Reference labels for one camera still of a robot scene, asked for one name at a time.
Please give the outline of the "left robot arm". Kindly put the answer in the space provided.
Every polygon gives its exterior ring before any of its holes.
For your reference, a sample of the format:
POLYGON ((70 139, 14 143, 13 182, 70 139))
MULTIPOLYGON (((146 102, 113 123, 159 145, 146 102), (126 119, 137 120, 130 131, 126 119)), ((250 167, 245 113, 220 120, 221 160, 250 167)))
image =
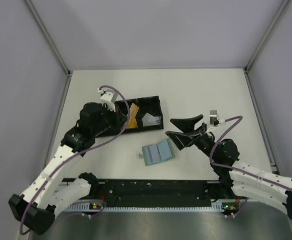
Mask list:
POLYGON ((123 114, 114 104, 90 102, 79 113, 79 120, 62 139, 56 153, 35 181, 21 194, 13 194, 9 207, 23 227, 38 235, 44 234, 56 217, 78 199, 99 194, 99 186, 91 173, 83 173, 75 182, 59 192, 55 190, 75 165, 74 158, 96 149, 95 139, 110 128, 125 131, 130 115, 123 114))

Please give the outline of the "black three-compartment tray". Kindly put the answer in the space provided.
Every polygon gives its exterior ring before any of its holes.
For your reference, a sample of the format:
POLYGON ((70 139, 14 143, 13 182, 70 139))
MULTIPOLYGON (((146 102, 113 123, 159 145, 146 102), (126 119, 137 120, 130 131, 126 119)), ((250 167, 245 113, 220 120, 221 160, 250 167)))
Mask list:
POLYGON ((127 100, 128 105, 131 107, 133 103, 135 103, 139 107, 138 114, 136 116, 136 120, 138 123, 138 128, 127 128, 124 134, 132 134, 132 133, 141 133, 141 132, 148 132, 148 131, 156 131, 156 130, 163 130, 163 114, 161 110, 161 103, 158 96, 149 96, 149 97, 140 97, 140 98, 133 98, 127 100), (160 125, 154 126, 143 126, 142 118, 146 113, 149 113, 153 116, 158 116, 161 118, 160 125))

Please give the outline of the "green card holder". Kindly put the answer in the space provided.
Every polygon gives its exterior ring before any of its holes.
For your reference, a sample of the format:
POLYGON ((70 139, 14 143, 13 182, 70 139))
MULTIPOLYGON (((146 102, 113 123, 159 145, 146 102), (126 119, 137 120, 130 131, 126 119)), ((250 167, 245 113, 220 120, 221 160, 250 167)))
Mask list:
POLYGON ((146 166, 151 166, 174 159, 175 153, 171 141, 165 139, 156 144, 143 146, 138 156, 144 160, 146 166))

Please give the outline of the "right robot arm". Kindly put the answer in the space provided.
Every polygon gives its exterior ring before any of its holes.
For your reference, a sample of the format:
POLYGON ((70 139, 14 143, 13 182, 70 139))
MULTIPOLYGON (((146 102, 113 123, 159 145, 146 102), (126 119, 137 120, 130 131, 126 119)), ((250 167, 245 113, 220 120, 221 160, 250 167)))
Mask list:
POLYGON ((210 162, 219 176, 219 192, 225 198, 233 195, 253 199, 272 206, 292 220, 292 178, 267 172, 239 160, 239 150, 232 139, 225 136, 236 127, 241 115, 222 119, 213 110, 209 124, 196 123, 203 115, 192 118, 172 118, 170 122, 179 129, 167 131, 166 136, 178 150, 196 146, 210 162))

